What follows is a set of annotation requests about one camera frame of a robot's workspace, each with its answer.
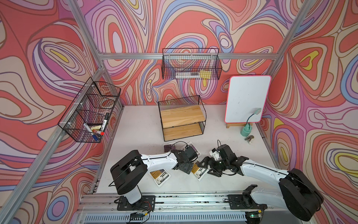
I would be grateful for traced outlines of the yellow coffee bag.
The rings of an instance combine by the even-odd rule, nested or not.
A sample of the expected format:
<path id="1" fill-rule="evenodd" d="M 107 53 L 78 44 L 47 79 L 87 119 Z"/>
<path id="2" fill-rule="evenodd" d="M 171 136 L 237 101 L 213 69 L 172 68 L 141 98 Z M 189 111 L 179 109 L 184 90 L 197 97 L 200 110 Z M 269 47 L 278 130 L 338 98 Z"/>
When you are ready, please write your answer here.
<path id="1" fill-rule="evenodd" d="M 158 187 L 161 187 L 171 177 L 165 169 L 150 172 L 149 175 L 154 179 L 154 182 Z"/>
<path id="2" fill-rule="evenodd" d="M 201 181 L 201 179 L 203 178 L 203 176 L 208 172 L 208 169 L 199 167 L 199 166 L 198 166 L 199 164 L 200 164 L 200 161 L 199 161 L 199 160 L 196 160 L 196 161 L 193 163 L 193 167 L 192 167 L 192 170 L 191 170 L 191 174 L 193 174 L 198 181 Z"/>

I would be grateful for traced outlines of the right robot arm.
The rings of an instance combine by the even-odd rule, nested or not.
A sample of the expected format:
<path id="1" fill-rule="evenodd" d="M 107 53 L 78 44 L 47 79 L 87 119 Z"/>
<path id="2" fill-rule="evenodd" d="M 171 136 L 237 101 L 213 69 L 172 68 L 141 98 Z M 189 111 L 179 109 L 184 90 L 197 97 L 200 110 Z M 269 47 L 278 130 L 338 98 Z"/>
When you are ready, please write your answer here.
<path id="1" fill-rule="evenodd" d="M 239 195 L 238 203 L 248 209 L 259 209 L 272 205 L 291 212 L 298 219 L 308 222 L 321 209 L 324 197 L 306 175 L 298 170 L 274 169 L 240 156 L 229 145 L 221 145 L 210 152 L 199 164 L 208 173 L 222 177 L 226 170 L 231 175 L 248 176 L 268 183 L 275 189 L 259 189 L 256 184 L 248 186 Z"/>

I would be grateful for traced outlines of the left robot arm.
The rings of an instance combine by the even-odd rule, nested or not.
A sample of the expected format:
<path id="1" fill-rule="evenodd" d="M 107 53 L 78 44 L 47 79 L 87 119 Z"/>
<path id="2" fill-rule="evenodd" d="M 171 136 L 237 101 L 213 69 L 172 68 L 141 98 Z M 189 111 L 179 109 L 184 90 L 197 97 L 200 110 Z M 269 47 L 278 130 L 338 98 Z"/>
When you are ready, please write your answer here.
<path id="1" fill-rule="evenodd" d="M 170 149 L 157 155 L 145 155 L 132 150 L 111 167 L 113 181 L 109 186 L 115 187 L 118 195 L 133 205 L 142 200 L 138 184 L 146 174 L 161 169 L 180 170 L 190 174 L 198 157 L 198 153 L 188 144 L 183 150 Z"/>

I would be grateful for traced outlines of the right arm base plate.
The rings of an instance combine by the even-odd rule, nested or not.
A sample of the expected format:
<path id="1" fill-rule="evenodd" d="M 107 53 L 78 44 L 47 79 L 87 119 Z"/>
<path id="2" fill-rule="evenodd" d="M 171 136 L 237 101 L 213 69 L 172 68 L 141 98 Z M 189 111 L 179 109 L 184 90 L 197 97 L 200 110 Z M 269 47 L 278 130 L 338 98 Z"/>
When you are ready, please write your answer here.
<path id="1" fill-rule="evenodd" d="M 265 210 L 268 208 L 266 204 L 256 203 L 251 195 L 228 195 L 227 201 L 231 210 Z"/>

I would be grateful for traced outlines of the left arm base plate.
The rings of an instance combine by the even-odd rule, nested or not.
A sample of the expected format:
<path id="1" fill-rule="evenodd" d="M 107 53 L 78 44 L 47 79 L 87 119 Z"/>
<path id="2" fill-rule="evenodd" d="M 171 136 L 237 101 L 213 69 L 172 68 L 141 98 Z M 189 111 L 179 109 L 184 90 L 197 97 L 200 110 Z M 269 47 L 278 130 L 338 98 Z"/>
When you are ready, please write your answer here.
<path id="1" fill-rule="evenodd" d="M 134 204 L 130 204 L 126 197 L 121 196 L 116 199 L 114 203 L 117 205 L 118 211 L 138 211 L 138 210 L 148 210 L 154 211 L 155 208 L 156 197 L 154 195 L 150 196 L 142 196 L 142 198 L 135 202 Z"/>

